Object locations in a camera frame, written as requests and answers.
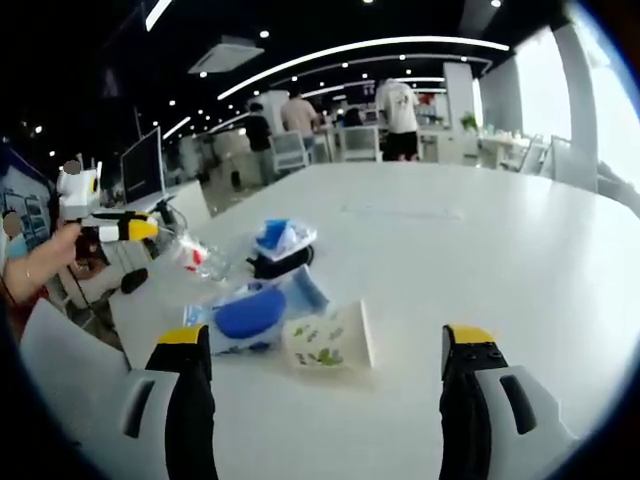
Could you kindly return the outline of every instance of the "black shorts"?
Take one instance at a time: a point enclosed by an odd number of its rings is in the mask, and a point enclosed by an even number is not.
[[[398,160],[400,155],[404,155],[406,160],[418,153],[418,134],[416,132],[389,133],[387,135],[387,148],[385,158],[387,160]]]

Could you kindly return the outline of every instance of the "window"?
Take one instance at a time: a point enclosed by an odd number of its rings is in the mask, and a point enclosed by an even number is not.
[[[571,140],[569,89],[553,33],[545,28],[516,51],[523,133]]]
[[[598,159],[635,187],[640,186],[640,121],[608,51],[609,42],[579,11],[572,15],[587,56],[595,96]]]

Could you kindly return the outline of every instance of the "computer monitor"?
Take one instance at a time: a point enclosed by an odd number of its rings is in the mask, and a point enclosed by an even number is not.
[[[159,128],[127,150],[120,157],[120,164],[126,203],[156,192],[166,193]]]

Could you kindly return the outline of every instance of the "ceiling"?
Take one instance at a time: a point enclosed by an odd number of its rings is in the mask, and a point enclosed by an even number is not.
[[[29,161],[55,174],[64,158],[78,151],[104,157],[126,148],[137,138],[134,107],[143,133],[154,121],[167,131],[185,116],[194,121],[182,133],[190,133],[191,125],[203,131],[242,110],[254,90],[264,91],[283,80],[287,82],[281,88],[286,87],[293,75],[299,75],[301,89],[309,91],[320,88],[320,82],[332,86],[362,80],[364,73],[374,80],[404,76],[407,69],[411,76],[442,76],[442,59],[353,63],[370,57],[433,53],[499,63],[511,53],[439,43],[382,45],[298,65],[222,102],[216,100],[252,75],[302,55],[410,35],[466,35],[515,46],[561,9],[560,0],[504,0],[500,8],[490,2],[174,0],[147,32],[145,12],[154,0],[14,0],[2,6],[0,15],[5,47],[0,129]],[[262,30],[270,32],[269,38],[260,38]],[[189,74],[221,35],[252,40],[265,53],[232,72],[207,78]],[[349,68],[302,75],[342,62],[351,62]],[[475,75],[486,65],[471,64]],[[170,106],[170,100],[176,105]],[[205,113],[198,115],[199,109]],[[43,132],[34,135],[37,125],[42,125]],[[56,152],[52,158],[50,150]]]

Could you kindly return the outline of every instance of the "blue sponge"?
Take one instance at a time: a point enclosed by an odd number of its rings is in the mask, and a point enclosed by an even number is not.
[[[251,338],[278,323],[285,308],[284,294],[276,288],[269,288],[221,307],[214,322],[229,338]]]

